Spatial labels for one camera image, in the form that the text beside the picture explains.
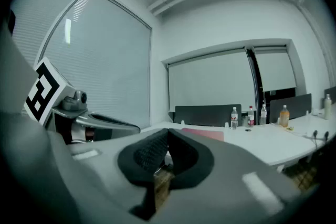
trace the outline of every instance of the red mat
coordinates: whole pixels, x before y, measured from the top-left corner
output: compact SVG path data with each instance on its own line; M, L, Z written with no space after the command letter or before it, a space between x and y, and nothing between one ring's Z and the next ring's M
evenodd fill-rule
M198 129L189 129L189 128L183 128L182 131L206 136L206 137L216 139L222 142L224 141L224 132L221 132L221 131L207 131L207 130L198 130Z

